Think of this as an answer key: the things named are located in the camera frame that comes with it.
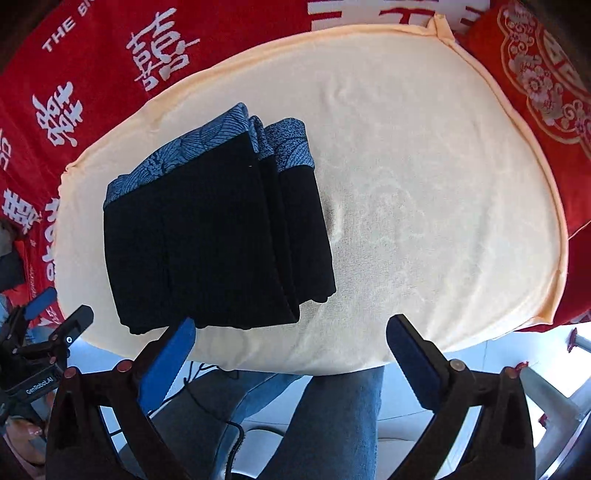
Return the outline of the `person's left hand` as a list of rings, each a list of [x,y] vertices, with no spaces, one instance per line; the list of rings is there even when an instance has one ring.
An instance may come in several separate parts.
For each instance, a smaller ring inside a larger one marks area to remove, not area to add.
[[[12,451],[22,460],[31,465],[43,465],[45,453],[33,445],[40,438],[42,430],[34,424],[22,419],[9,419],[6,424],[6,439]]]

